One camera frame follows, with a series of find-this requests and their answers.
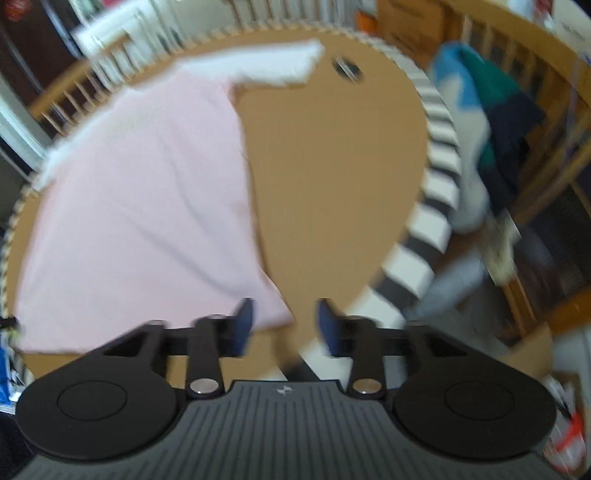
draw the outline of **gray ribbed panel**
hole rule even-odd
[[[223,398],[191,403],[156,445],[100,465],[36,457],[17,480],[558,480],[536,455],[467,465],[422,450],[383,407],[336,383],[236,382]]]

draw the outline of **table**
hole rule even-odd
[[[460,172],[453,124],[426,75],[395,48],[347,29],[283,22],[213,32],[183,55],[312,37],[326,52],[308,84],[254,88],[236,106],[264,268],[296,321],[254,334],[245,359],[222,359],[228,382],[282,379],[278,363],[293,364],[299,355],[321,378],[346,378],[347,360],[326,358],[316,338],[316,299],[331,298],[348,314],[399,327],[400,309],[424,294],[451,233],[447,215],[457,204]],[[337,57],[357,65],[363,78],[340,75]],[[12,311],[42,201],[25,193],[8,234],[4,313]],[[39,376],[73,358],[26,355],[25,361]],[[182,384],[184,359],[171,359],[169,370],[169,380]]]

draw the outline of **green fabric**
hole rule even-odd
[[[472,77],[482,109],[505,103],[509,97],[521,91],[517,82],[471,49],[460,51],[460,61]],[[495,152],[489,139],[478,159],[478,169],[487,170],[495,164]]]

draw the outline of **white sleeve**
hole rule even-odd
[[[283,86],[306,83],[323,53],[324,46],[314,38],[293,43],[231,48],[183,59],[179,63],[181,68],[211,80]]]

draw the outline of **logo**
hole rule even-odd
[[[287,385],[284,385],[281,388],[277,388],[275,390],[277,393],[280,393],[281,395],[283,395],[284,397],[288,396],[291,392],[293,392],[293,388],[288,387]]]

